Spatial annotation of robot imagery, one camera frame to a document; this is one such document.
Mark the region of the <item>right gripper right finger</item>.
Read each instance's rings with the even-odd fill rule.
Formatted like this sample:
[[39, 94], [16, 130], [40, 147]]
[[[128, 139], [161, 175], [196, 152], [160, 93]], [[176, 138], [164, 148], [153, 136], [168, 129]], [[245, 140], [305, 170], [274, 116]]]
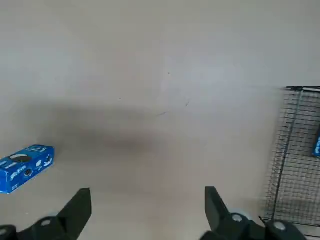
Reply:
[[205, 215], [210, 230], [202, 240], [305, 240], [306, 237], [293, 224], [282, 220], [258, 225], [240, 213], [228, 210], [217, 189], [205, 188]]

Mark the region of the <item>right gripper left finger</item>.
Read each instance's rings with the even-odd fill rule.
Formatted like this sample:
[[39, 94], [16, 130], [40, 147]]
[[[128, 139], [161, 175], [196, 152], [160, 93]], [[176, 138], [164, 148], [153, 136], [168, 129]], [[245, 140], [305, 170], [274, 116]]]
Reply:
[[77, 240], [92, 215], [89, 188], [81, 188], [55, 216], [44, 217], [17, 231], [14, 225], [1, 225], [2, 240]]

